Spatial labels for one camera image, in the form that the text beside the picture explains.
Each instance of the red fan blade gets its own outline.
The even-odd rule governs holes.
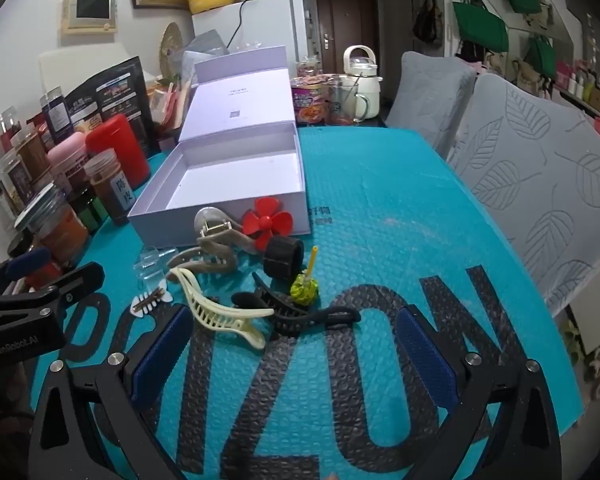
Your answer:
[[[273,216],[280,207],[280,200],[272,196],[263,196],[256,200],[256,211],[260,216]]]
[[[256,213],[249,210],[242,217],[242,232],[247,236],[257,233],[260,230],[260,219]]]
[[[283,236],[288,236],[294,230],[294,218],[287,211],[273,215],[271,222],[272,229]]]
[[[263,231],[262,234],[256,240],[256,249],[264,252],[264,249],[267,248],[267,244],[269,243],[269,239],[273,236],[272,231]]]

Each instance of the brown wooden door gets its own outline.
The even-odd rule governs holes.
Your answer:
[[[342,57],[351,45],[371,48],[379,62],[378,0],[317,0],[322,70],[343,73]]]

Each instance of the teal table mat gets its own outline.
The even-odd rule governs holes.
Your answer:
[[[582,405],[554,322],[502,233],[436,153],[414,132],[385,128],[302,128],[300,141],[313,230],[302,238],[306,256],[319,247],[319,306],[355,306],[362,322],[287,338],[270,337],[260,320],[270,337],[264,351],[196,324],[162,397],[144,414],[185,475],[402,478],[445,416],[394,338],[395,314],[407,303],[459,351],[494,364],[536,359],[560,431],[573,424]],[[152,159],[152,168],[163,160]],[[79,320],[71,348],[39,359],[34,406],[58,354],[71,365],[97,364],[153,328],[151,316],[128,312],[141,245],[131,225],[110,221],[94,237],[84,261],[104,266],[100,293],[109,301],[68,311],[67,325]],[[239,260],[230,275],[199,275],[206,295],[229,305],[234,292],[254,289],[252,271],[266,279],[259,258]],[[170,291],[183,300],[176,285]],[[486,430],[456,478],[471,473]],[[120,473],[133,478],[106,442]]]

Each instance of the lollipop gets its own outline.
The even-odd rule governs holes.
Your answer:
[[[302,306],[310,306],[318,297],[318,282],[311,277],[317,252],[318,247],[314,246],[311,251],[311,259],[309,259],[309,266],[296,276],[293,285],[291,285],[291,298]]]

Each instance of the refrigerator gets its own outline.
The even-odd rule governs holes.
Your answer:
[[[242,25],[238,28],[243,3]],[[229,52],[256,45],[284,46],[291,77],[297,75],[296,63],[307,56],[303,0],[248,0],[194,14],[192,19],[196,35],[214,28]]]

